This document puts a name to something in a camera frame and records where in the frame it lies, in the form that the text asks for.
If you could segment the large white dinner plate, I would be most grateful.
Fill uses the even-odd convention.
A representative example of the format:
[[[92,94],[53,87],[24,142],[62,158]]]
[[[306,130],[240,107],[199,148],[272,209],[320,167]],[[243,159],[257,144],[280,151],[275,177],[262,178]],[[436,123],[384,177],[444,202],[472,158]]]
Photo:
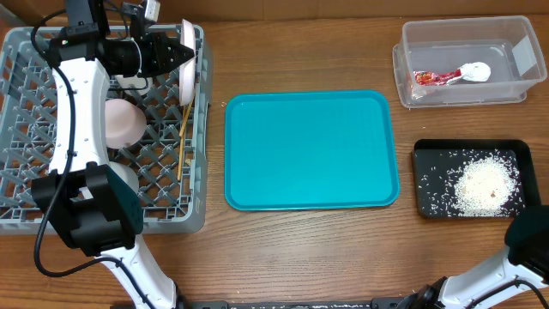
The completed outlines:
[[[179,67],[179,103],[187,106],[195,97],[196,85],[196,34],[189,21],[182,20],[180,43],[191,49],[190,60]]]

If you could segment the white cup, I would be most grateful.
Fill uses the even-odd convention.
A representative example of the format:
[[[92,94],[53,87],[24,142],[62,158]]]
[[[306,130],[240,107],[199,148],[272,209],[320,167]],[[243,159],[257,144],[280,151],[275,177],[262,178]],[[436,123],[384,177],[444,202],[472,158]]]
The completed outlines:
[[[126,94],[139,94],[145,95],[153,86],[153,79],[151,77],[124,77],[122,75],[115,76],[118,85],[114,88],[116,91],[124,91]]]

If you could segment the small white bowl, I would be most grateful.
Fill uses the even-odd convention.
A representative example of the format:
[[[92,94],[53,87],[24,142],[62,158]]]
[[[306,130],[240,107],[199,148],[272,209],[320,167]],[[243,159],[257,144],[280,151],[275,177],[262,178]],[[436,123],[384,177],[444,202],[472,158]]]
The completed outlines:
[[[108,148],[127,148],[141,140],[147,120],[140,108],[127,100],[111,99],[106,101],[105,114]]]

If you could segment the grey metal bowl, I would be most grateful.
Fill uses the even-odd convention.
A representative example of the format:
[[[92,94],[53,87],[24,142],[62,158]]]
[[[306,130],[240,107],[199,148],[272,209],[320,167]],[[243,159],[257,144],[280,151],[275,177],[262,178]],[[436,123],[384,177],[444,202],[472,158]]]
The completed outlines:
[[[109,167],[133,190],[135,194],[139,191],[139,180],[136,173],[128,166],[110,161]]]

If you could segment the red snack wrapper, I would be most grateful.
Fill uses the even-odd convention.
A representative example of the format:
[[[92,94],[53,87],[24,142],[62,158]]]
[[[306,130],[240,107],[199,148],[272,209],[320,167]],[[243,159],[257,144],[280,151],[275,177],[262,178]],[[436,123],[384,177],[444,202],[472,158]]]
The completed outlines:
[[[414,71],[413,77],[417,86],[411,86],[411,96],[414,99],[419,99],[433,93],[433,90],[424,89],[424,87],[450,85],[463,78],[463,74],[460,69],[445,74],[438,74],[430,71]]]

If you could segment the white tissue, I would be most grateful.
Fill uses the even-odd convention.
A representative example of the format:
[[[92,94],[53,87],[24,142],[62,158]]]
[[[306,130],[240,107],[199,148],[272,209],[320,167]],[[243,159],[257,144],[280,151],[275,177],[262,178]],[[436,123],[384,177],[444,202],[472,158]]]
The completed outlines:
[[[482,62],[464,64],[459,71],[462,80],[467,82],[487,82],[492,73],[490,66]]]

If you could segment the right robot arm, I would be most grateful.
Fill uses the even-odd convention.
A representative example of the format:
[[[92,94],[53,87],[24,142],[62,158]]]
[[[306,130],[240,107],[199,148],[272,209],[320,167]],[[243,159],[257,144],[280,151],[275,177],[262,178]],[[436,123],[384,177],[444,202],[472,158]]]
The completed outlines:
[[[543,307],[548,287],[548,208],[528,207],[511,222],[504,248],[471,270],[443,277],[401,300],[398,308],[491,308],[531,290]]]

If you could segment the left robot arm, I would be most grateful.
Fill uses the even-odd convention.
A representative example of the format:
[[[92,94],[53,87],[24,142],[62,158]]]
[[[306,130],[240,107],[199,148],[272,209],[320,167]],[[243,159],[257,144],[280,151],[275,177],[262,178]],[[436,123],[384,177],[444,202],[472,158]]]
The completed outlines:
[[[68,1],[68,25],[39,55],[57,87],[57,132],[48,173],[31,196],[66,246],[88,265],[103,264],[136,308],[185,308],[178,285],[156,263],[142,236],[143,210],[131,171],[116,172],[106,140],[106,96],[113,76],[148,79],[193,64],[191,34],[155,32],[160,4],[124,3],[130,35],[113,39],[101,1]]]

